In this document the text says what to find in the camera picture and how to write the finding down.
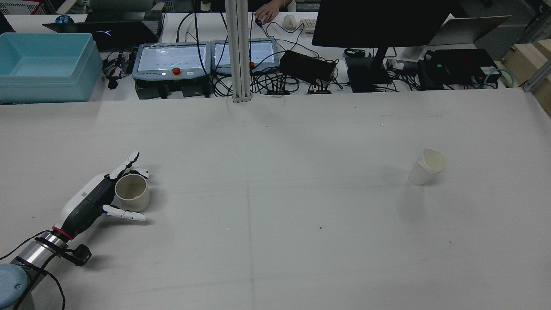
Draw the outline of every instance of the blue plastic bin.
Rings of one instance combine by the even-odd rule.
[[[0,35],[0,101],[88,101],[103,62],[91,34]]]

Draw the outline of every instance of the white tabletop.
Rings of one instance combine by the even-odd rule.
[[[0,132],[0,254],[133,150],[151,171],[146,224],[50,269],[68,309],[551,304],[551,120],[520,89],[12,105]],[[413,186],[424,147],[448,167]]]

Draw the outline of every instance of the black monitor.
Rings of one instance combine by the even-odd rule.
[[[0,34],[3,33],[14,33],[12,26],[9,24],[8,20],[4,17],[4,14],[0,12]]]
[[[457,0],[322,0],[312,44],[328,47],[376,47],[375,57],[347,58],[354,91],[388,84],[383,67],[389,47],[426,45]]]

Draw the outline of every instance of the paper cup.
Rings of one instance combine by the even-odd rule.
[[[115,195],[121,200],[122,210],[142,212],[149,205],[147,180],[139,174],[127,174],[115,184]]]
[[[408,174],[408,180],[414,185],[423,185],[436,174],[446,169],[446,158],[442,153],[425,148]]]

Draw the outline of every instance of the blue ball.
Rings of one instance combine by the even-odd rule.
[[[74,23],[74,21],[69,15],[60,15],[56,18],[56,21],[54,23],[56,23],[56,24],[72,24],[72,23]]]

